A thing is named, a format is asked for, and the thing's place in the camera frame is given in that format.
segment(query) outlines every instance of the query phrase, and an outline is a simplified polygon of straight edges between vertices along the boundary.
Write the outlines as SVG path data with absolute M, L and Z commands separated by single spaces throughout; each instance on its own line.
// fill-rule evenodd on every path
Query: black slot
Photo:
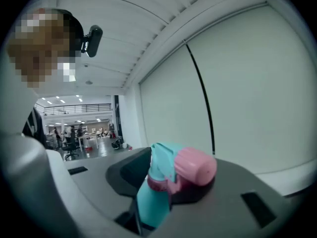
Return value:
M 241 197 L 247 204 L 249 210 L 251 211 L 261 228 L 264 228 L 266 225 L 276 219 L 276 216 L 266 206 L 266 204 L 256 192 L 247 192 L 241 194 Z
M 72 176 L 72 175 L 75 175 L 75 174 L 78 174 L 78 173 L 81 173 L 81 172 L 84 172 L 84 171 L 87 171 L 87 170 L 88 169 L 85 168 L 85 167 L 77 167 L 77 168 L 74 168 L 74 169 L 69 169 L 68 172 Z

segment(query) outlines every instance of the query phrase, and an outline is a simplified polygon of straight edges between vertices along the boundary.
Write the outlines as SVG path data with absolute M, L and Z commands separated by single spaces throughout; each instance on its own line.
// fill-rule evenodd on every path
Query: floor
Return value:
M 115 141 L 115 139 L 110 139 L 109 137 L 102 137 L 98 138 L 98 145 L 99 149 L 97 149 L 96 143 L 94 139 L 87 140 L 84 139 L 84 144 L 88 144 L 89 146 L 92 146 L 92 151 L 86 151 L 84 147 L 82 147 L 83 151 L 81 152 L 80 149 L 77 149 L 75 153 L 79 154 L 79 156 L 74 157 L 69 157 L 67 158 L 67 161 L 71 160 L 80 160 L 80 159 L 88 159 L 88 158 L 96 158 L 100 156 L 107 156 L 110 154 L 117 154 L 120 152 L 127 151 L 128 149 L 119 149 L 119 150 L 114 150 L 113 147 L 111 146 L 111 143 Z M 59 149 L 58 152 L 61 154 L 63 160 L 64 156 L 67 155 L 67 152 L 63 151 L 62 149 Z

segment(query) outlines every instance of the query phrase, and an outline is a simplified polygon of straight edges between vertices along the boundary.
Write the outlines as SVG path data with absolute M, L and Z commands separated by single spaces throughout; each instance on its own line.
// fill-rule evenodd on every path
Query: white roller blind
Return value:
M 218 158 L 259 174 L 316 157 L 316 71 L 275 10 L 225 20 L 189 47 L 206 87 Z
M 208 113 L 186 47 L 181 47 L 142 84 L 148 144 L 173 142 L 212 154 Z

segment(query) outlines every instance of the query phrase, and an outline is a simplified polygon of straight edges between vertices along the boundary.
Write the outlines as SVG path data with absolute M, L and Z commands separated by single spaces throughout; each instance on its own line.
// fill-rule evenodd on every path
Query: desk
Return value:
M 93 133 L 93 134 L 87 134 L 87 135 L 82 135 L 82 136 L 78 137 L 80 150 L 83 151 L 83 150 L 82 150 L 82 147 L 81 147 L 80 139 L 81 139 L 81 138 L 87 138 L 87 137 L 94 137 L 94 138 L 95 138 L 95 141 L 96 141 L 97 149 L 99 149 L 99 147 L 98 147 L 98 141 L 97 141 L 97 134 L 96 134 L 96 133 Z

